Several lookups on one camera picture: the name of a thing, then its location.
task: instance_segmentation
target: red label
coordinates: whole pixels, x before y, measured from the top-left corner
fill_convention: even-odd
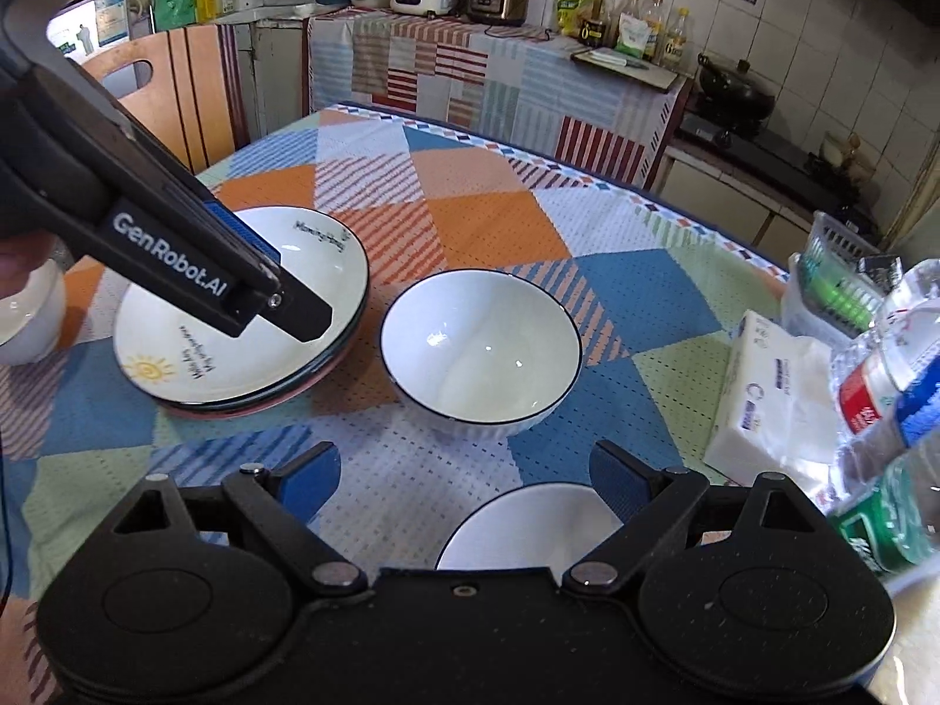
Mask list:
[[[838,388],[838,406],[849,428],[855,434],[870,427],[881,418],[875,399],[865,381],[865,364],[859,365]]]

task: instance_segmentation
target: white tissue package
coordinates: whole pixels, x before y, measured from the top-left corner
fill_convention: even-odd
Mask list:
[[[829,357],[819,340],[744,313],[705,464],[746,486],[761,472],[782,472],[810,498],[820,495],[838,437]]]

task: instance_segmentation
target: chair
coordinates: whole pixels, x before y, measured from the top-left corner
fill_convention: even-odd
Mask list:
[[[83,68],[102,82],[140,63],[149,64],[149,82],[119,102],[192,173],[248,145],[231,26],[149,34],[96,55]]]

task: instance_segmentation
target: patchwork tablecloth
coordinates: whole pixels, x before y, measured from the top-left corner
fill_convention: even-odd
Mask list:
[[[577,65],[570,37],[350,8],[307,26],[310,110],[354,101],[447,122],[619,184],[650,185],[683,87]]]
[[[127,282],[85,259],[67,277],[60,349],[0,370],[0,423],[17,600],[0,623],[0,703],[53,682],[32,603],[111,506],[151,471],[210,485],[312,442],[342,483],[312,526],[347,558],[432,567],[451,532],[501,492],[588,481],[609,438],[655,467],[701,462],[744,310],[777,315],[782,272],[637,192],[475,135],[336,107],[259,140],[201,176],[232,209],[321,209],[362,240],[373,288],[349,357],[290,402],[241,419],[167,415],[121,376],[111,345]],[[390,301],[444,268],[502,268],[550,291],[581,331],[586,366],[542,424],[507,442],[446,441],[414,426],[382,371]]]

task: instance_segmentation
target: green label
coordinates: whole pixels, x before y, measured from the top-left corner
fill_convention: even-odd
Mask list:
[[[872,572],[887,575],[904,572],[911,565],[898,548],[899,533],[891,527],[898,520],[895,514],[879,481],[852,508],[831,516],[829,522]]]

